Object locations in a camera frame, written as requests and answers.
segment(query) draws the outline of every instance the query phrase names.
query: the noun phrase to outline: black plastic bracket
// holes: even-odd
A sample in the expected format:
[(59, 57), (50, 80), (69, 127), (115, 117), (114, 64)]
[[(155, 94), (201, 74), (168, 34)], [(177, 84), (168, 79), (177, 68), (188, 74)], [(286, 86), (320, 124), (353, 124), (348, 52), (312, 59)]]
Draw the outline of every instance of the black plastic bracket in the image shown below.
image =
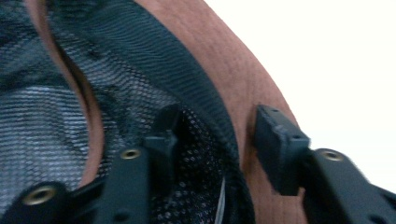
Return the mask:
[(132, 147), (113, 161), (94, 224), (149, 223), (149, 153)]
[(301, 160), (309, 152), (309, 142), (282, 112), (258, 106), (254, 144), (262, 168), (281, 195), (298, 194)]
[(344, 154), (327, 148), (312, 151), (304, 175), (309, 223), (396, 223), (396, 212), (387, 198)]

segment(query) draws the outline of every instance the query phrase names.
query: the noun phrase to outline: orange fabric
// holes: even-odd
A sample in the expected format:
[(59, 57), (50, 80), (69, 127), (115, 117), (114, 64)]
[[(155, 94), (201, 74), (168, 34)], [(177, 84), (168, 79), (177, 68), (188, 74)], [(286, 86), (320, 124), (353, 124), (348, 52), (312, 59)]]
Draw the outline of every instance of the orange fabric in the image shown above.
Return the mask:
[(46, 18), (47, 9), (45, 1), (25, 0), (25, 3), (32, 18), (32, 22), (44, 46), (49, 51), (49, 56), (63, 73), (70, 89), (75, 92), (82, 113), (87, 120), (89, 152), (88, 159), (85, 163), (85, 169), (79, 183), (82, 187), (96, 178), (96, 173), (102, 160), (105, 141), (102, 114), (89, 81), (67, 55), (65, 55), (63, 50), (57, 46), (53, 39)]

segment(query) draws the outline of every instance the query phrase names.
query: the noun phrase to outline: screw hole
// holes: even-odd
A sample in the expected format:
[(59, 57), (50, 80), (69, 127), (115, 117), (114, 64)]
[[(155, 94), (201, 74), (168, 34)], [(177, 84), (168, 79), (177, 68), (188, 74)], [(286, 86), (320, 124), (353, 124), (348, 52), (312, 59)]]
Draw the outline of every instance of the screw hole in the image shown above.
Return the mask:
[(341, 161), (343, 159), (341, 154), (332, 151), (323, 151), (322, 155), (330, 161)]
[(116, 215), (114, 215), (113, 220), (114, 222), (124, 222), (129, 219), (129, 214), (126, 211), (119, 211)]
[(377, 216), (377, 215), (370, 215), (369, 218), (375, 224), (387, 224), (388, 223), (384, 218)]
[(24, 199), (23, 203), (26, 205), (37, 205), (49, 201), (55, 196), (56, 189), (53, 186), (43, 186), (33, 190)]
[(121, 153), (121, 157), (125, 160), (132, 160), (140, 156), (140, 151), (137, 149), (128, 149)]

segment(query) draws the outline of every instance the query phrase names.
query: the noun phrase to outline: black mesh fabric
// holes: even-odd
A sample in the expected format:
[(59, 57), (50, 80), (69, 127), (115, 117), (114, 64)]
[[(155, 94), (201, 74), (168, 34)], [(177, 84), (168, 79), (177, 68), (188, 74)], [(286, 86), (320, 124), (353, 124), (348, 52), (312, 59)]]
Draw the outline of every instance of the black mesh fabric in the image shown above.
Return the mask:
[[(132, 1), (54, 1), (55, 39), (91, 82), (106, 148), (141, 144), (161, 108), (180, 104), (186, 135), (175, 191), (151, 200), (151, 223), (214, 223), (225, 178), (230, 223), (253, 223), (233, 126), (213, 84), (188, 51)], [(77, 187), (87, 159), (86, 121), (20, 1), (0, 3), (0, 214), (45, 181)]]

